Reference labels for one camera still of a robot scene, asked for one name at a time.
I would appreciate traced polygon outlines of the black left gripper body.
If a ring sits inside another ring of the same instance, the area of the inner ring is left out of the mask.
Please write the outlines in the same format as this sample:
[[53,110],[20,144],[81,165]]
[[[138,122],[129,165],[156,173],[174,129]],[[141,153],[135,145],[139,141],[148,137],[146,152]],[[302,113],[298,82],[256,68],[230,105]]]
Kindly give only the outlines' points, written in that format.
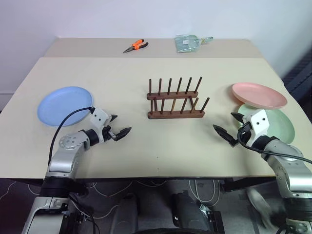
[[111,131],[111,126],[107,125],[102,129],[103,143],[111,139],[115,140],[116,135]]

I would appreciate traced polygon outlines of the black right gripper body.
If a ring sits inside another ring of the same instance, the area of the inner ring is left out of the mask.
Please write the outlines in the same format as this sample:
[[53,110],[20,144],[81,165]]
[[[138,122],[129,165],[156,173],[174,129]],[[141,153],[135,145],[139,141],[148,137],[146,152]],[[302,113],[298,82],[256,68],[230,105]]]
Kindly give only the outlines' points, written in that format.
[[239,144],[247,144],[247,142],[251,138],[251,129],[252,129],[252,125],[251,125],[251,123],[249,121],[244,123],[238,129],[237,141],[238,141]]

